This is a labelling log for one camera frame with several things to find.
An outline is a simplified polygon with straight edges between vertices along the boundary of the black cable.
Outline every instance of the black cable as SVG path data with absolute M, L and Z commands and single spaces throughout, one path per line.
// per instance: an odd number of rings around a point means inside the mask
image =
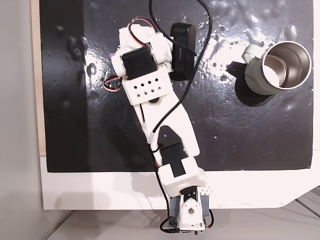
M 149 0 L 149 10 L 151 9 L 151 3 L 152 3 L 153 0 Z M 185 88 L 185 91 L 182 95 L 182 97 L 180 98 L 180 100 L 173 106 L 173 108 L 171 108 L 164 116 L 163 118 L 161 118 L 161 120 L 158 122 L 158 124 L 154 127 L 153 129 L 153 133 L 155 133 L 157 131 L 157 129 L 160 127 L 160 125 L 163 123 L 163 121 L 184 101 L 184 99 L 186 98 L 188 92 L 189 92 L 189 89 L 191 87 L 191 84 L 192 82 L 194 81 L 194 78 L 195 78 L 195 75 L 198 71 L 198 67 L 199 67 L 199 64 L 205 54 L 205 51 L 207 49 L 207 46 L 209 44 L 209 40 L 210 40 L 210 37 L 211 37 L 211 33 L 212 33 L 212 14 L 211 14 L 211 11 L 209 9 L 209 7 L 204 3 L 203 0 L 197 0 L 198 3 L 200 3 L 204 9 L 206 10 L 207 14 L 208 14 L 208 17 L 209 17 L 209 29 L 208 29 L 208 34 L 206 36 L 206 39 L 205 39 L 205 42 L 204 42 L 204 45 L 203 45 L 203 48 L 201 50 L 201 53 L 195 63 L 195 66 L 194 66 L 194 72 L 193 72 L 193 75 L 192 75 L 192 78 L 191 79 L 187 79 L 189 80 L 186 88 Z M 156 21 L 154 20 L 154 17 L 153 15 L 151 15 L 151 18 L 154 22 L 154 24 L 157 26 L 157 28 L 163 33 L 162 29 L 158 27 L 158 25 L 156 24 Z
M 166 192 L 165 192 L 165 190 L 164 190 L 164 187 L 163 187 L 162 184 L 161 184 L 160 177 L 159 177 L 158 170 L 157 170 L 157 166 L 156 166 L 156 158 L 155 158 L 155 156 L 154 156 L 154 154 L 153 154 L 153 151 L 152 151 L 152 149 L 151 149 L 150 144 L 148 144 L 148 148 L 149 148 L 149 152 L 150 152 L 151 157 L 152 157 L 152 165 L 153 165 L 153 169 L 154 169 L 154 172 L 155 172 L 155 176 L 156 176 L 156 179 L 157 179 L 157 181 L 158 181 L 158 183 L 159 183 L 159 187 L 160 187 L 161 192 L 162 192 L 162 194 L 163 194 L 163 196 L 164 196 L 164 199 L 165 199 L 166 211 L 167 211 L 167 218 L 168 218 L 168 220 L 170 221 L 170 223 L 173 225 L 174 230 L 176 230 L 176 231 L 179 232 L 180 229 L 177 228 L 177 226 L 174 224 L 174 222 L 173 222 L 173 221 L 171 220 L 171 218 L 170 218 L 169 200 L 168 200 L 168 197 L 167 197 Z
M 203 8 L 206 10 L 207 14 L 208 14 L 208 18 L 209 18 L 209 29 L 208 29 L 208 34 L 206 36 L 206 39 L 205 39 L 205 42 L 203 44 L 203 48 L 201 50 L 201 53 L 200 55 L 198 56 L 198 59 L 195 63 L 195 66 L 194 66 L 194 72 L 193 72 L 193 75 L 192 75 L 192 78 L 191 79 L 187 79 L 189 80 L 186 88 L 185 88 L 185 91 L 182 95 L 182 97 L 180 98 L 180 100 L 162 117 L 162 119 L 158 122 L 158 124 L 154 127 L 153 129 L 153 133 L 155 133 L 157 131 L 157 129 L 160 127 L 160 125 L 163 123 L 163 121 L 184 101 L 184 99 L 186 98 L 187 96 L 187 93 L 189 92 L 189 89 L 191 87 L 191 84 L 195 78 L 195 75 L 198 71 L 198 67 L 200 65 L 200 62 L 205 54 L 205 51 L 207 49 L 207 46 L 209 44 L 209 40 L 210 40 L 210 37 L 211 37 L 211 33 L 212 33 L 212 14 L 211 14 L 211 11 L 209 9 L 209 7 L 203 2 L 203 0 L 197 0 L 198 3 L 200 3 Z M 157 23 L 155 17 L 154 17 L 154 14 L 153 14 L 153 11 L 152 11 L 152 2 L 153 0 L 149 0 L 149 13 L 150 13 L 150 16 L 151 16 L 151 19 L 153 21 L 153 23 L 156 25 L 156 27 L 159 29 L 160 32 L 163 33 L 163 35 L 168 39 L 170 40 L 173 44 L 179 46 L 180 48 L 182 49 L 185 49 L 187 51 L 190 51 L 191 49 L 190 48 L 187 48 L 185 46 L 182 46 L 181 44 L 179 44 L 178 42 L 172 40 L 163 30 L 162 28 L 159 26 L 159 24 Z M 165 199 L 165 202 L 166 202 L 166 210 L 167 210 L 167 219 L 164 220 L 161 225 L 160 225 L 160 230 L 165 232 L 165 233 L 178 233 L 180 231 L 180 229 L 173 223 L 173 221 L 171 220 L 170 218 L 170 207 L 169 207 L 169 200 L 167 198 L 167 195 L 166 195 L 166 192 L 161 184 L 161 181 L 160 181 L 160 178 L 159 178 L 159 174 L 158 174 L 158 170 L 157 170 L 157 166 L 156 166 L 156 159 L 155 159 L 155 156 L 153 154 L 153 151 L 151 149 L 151 146 L 150 144 L 148 145 L 149 147 L 149 151 L 151 153 L 151 157 L 152 157 L 152 164 L 153 164 L 153 168 L 154 168 L 154 172 L 155 172 L 155 176 L 156 176 L 156 179 L 158 181 L 158 184 L 160 186 L 160 189 L 162 191 L 162 194 L 164 196 L 164 199 Z M 212 218 L 212 222 L 211 222 L 211 226 L 214 224 L 214 216 L 213 216 L 213 213 L 212 211 L 210 210 L 210 214 L 211 214 L 211 218 Z M 171 229 L 163 229 L 163 225 L 167 222 L 167 221 L 170 221 L 170 223 L 174 226 L 174 228 L 171 228 Z
M 165 225 L 166 222 L 168 222 L 168 220 L 169 220 L 169 218 L 166 218 L 166 219 L 160 224 L 160 230 L 161 230 L 162 232 L 165 232 L 164 225 Z
M 210 225 L 207 226 L 208 229 L 211 228 L 215 223 L 215 217 L 214 217 L 212 210 L 209 209 L 209 212 L 210 212 L 210 216 L 211 216 L 211 223 L 210 223 Z
M 186 46 L 183 46 L 182 44 L 180 44 L 179 42 L 173 40 L 171 37 L 168 36 L 168 34 L 166 34 L 165 31 L 163 31 L 163 29 L 159 26 L 158 22 L 156 21 L 155 19 L 155 16 L 154 16 L 154 13 L 152 11 L 152 1 L 153 0 L 149 0 L 149 13 L 150 13 L 150 16 L 151 16 L 151 19 L 154 23 L 154 25 L 159 29 L 159 31 L 170 41 L 172 42 L 173 44 L 179 46 L 180 48 L 182 49 L 185 49 L 189 52 L 191 52 L 193 55 L 197 56 L 197 53 L 195 51 L 193 51 L 191 48 L 188 48 Z

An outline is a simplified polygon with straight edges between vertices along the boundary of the white wall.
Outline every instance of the white wall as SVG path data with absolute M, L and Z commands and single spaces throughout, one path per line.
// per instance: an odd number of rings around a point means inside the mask
M 0 239 L 45 240 L 71 211 L 42 210 L 29 0 L 0 3 Z

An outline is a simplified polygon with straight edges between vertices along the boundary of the gray floor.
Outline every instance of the gray floor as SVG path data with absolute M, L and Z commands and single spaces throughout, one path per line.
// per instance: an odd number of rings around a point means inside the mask
M 319 240 L 320 218 L 296 201 L 277 209 L 213 211 L 214 227 L 198 236 L 215 240 Z M 75 211 L 48 240 L 193 239 L 190 233 L 165 234 L 163 210 Z

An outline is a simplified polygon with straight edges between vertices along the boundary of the black surface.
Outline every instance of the black surface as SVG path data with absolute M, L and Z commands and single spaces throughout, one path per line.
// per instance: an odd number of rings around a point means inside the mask
M 296 41 L 313 56 L 313 1 L 206 2 L 215 33 L 183 103 L 200 147 L 199 167 L 309 168 L 313 72 L 302 87 L 265 97 L 249 90 L 245 66 L 239 63 L 250 43 L 267 48 Z M 173 23 L 194 24 L 196 52 L 201 51 L 208 16 L 197 1 L 156 0 L 153 9 L 167 33 Z M 103 88 L 104 79 L 114 75 L 109 54 L 119 45 L 119 29 L 135 16 L 149 17 L 147 0 L 40 0 L 49 172 L 153 171 L 145 136 L 125 92 Z M 173 83 L 179 97 L 186 84 Z

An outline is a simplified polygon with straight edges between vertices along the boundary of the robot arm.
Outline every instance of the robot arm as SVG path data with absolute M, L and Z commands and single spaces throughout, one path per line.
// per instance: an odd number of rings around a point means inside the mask
M 168 73 L 172 60 L 170 44 L 162 33 L 154 33 L 151 27 L 134 24 L 132 29 L 140 40 L 149 44 L 140 46 L 128 37 L 128 28 L 120 29 L 120 49 L 111 57 L 112 65 L 122 77 L 122 86 L 159 167 L 160 181 L 171 197 L 171 216 L 181 231 L 202 231 L 205 216 L 199 188 L 206 185 L 207 177 L 194 158 L 200 150 L 182 104 L 155 130 L 163 116 L 179 101 Z M 182 144 L 161 148 L 158 137 L 162 126 L 175 132 Z

